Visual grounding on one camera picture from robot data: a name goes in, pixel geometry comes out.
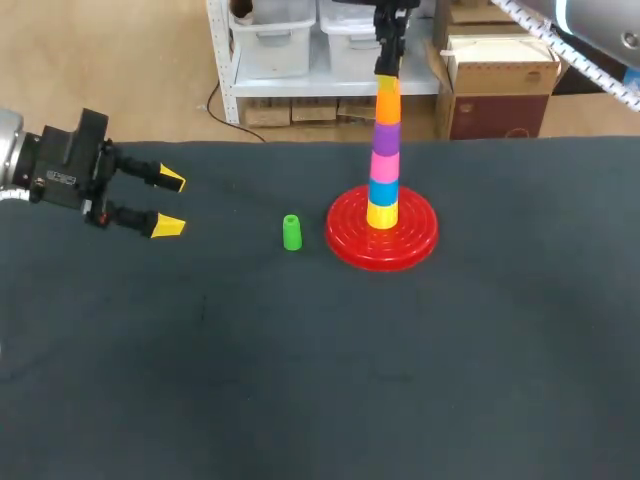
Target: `plastic bin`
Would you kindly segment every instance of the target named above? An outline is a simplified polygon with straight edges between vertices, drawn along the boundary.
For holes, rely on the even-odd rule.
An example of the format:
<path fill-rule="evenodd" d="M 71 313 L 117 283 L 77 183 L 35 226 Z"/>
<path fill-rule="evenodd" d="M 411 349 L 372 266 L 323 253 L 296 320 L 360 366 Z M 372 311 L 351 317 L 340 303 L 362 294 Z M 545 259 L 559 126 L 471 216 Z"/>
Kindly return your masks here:
<path fill-rule="evenodd" d="M 331 72 L 342 81 L 375 80 L 380 55 L 373 26 L 375 7 L 320 1 L 320 27 L 329 36 Z"/>
<path fill-rule="evenodd" d="M 229 26 L 242 48 L 250 78 L 276 78 L 309 72 L 309 37 L 316 23 L 315 0 L 258 0 L 252 25 L 229 14 Z"/>

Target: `pink ring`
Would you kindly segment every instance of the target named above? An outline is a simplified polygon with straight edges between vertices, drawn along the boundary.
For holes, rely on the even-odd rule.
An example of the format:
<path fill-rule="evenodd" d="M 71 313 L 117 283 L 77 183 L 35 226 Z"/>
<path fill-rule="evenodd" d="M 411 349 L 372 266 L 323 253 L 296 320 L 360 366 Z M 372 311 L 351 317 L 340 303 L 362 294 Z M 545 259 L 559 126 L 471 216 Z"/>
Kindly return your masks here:
<path fill-rule="evenodd" d="M 373 152 L 371 155 L 371 179 L 378 183 L 393 183 L 400 176 L 400 154 L 383 157 Z"/>

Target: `red ring base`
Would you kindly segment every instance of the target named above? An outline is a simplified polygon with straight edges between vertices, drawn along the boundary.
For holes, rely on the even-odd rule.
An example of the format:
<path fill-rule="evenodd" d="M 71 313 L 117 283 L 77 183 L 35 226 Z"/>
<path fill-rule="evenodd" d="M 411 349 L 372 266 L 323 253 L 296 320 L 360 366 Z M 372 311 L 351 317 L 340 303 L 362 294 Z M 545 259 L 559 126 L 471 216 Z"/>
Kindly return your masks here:
<path fill-rule="evenodd" d="M 438 243 L 438 219 L 427 200 L 405 187 L 398 223 L 378 230 L 367 223 L 368 186 L 341 195 L 329 210 L 327 242 L 346 263 L 374 272 L 397 272 L 427 258 Z"/>

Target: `brown box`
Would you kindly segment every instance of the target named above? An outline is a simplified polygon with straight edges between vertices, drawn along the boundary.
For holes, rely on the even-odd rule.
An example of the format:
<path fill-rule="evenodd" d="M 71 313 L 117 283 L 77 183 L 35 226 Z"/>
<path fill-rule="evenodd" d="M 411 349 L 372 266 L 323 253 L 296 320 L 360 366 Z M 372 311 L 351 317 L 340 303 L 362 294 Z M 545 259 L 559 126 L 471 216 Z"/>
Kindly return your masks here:
<path fill-rule="evenodd" d="M 346 97 L 340 99 L 338 121 L 342 123 L 374 123 L 376 97 Z"/>
<path fill-rule="evenodd" d="M 338 101 L 335 98 L 296 98 L 291 104 L 293 122 L 335 122 Z"/>
<path fill-rule="evenodd" d="M 495 5 L 465 7 L 437 0 L 433 45 L 447 47 L 449 35 L 518 34 L 525 31 Z"/>
<path fill-rule="evenodd" d="M 527 35 L 459 38 L 471 42 L 475 48 L 483 48 L 483 41 L 503 42 L 513 38 L 519 42 L 518 37 L 533 42 L 536 48 L 546 49 Z M 450 47 L 459 44 L 455 39 L 452 37 Z M 427 44 L 429 64 L 441 82 L 436 102 L 438 137 L 451 140 L 537 137 L 557 81 L 558 61 L 550 53 L 547 60 L 526 62 L 476 62 L 469 61 L 473 51 L 466 51 L 465 55 L 466 59 L 460 58 L 460 61 L 458 57 L 445 60 L 433 44 Z"/>
<path fill-rule="evenodd" d="M 490 1 L 489 0 L 457 0 L 455 3 L 458 5 L 462 5 L 463 7 L 478 8 L 478 7 L 485 7 L 489 5 Z"/>
<path fill-rule="evenodd" d="M 286 127 L 291 125 L 291 100 L 288 98 L 252 98 L 245 112 L 247 127 Z"/>

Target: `wooden floor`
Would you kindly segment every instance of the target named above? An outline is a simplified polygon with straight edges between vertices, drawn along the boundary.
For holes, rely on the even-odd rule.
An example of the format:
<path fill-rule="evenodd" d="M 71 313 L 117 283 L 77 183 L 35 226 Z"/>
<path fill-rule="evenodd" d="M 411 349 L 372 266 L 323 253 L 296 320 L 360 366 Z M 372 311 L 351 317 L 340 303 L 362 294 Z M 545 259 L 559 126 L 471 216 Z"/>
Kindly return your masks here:
<path fill-rule="evenodd" d="M 202 106 L 216 82 L 205 0 L 0 0 L 0 106 L 26 127 L 73 129 L 82 107 L 117 141 L 254 141 Z M 433 100 L 412 101 L 407 140 L 433 138 Z M 220 99 L 214 111 L 223 114 Z M 366 141 L 365 127 L 261 130 L 267 140 Z M 554 98 L 544 136 L 639 135 L 640 115 L 604 96 Z"/>

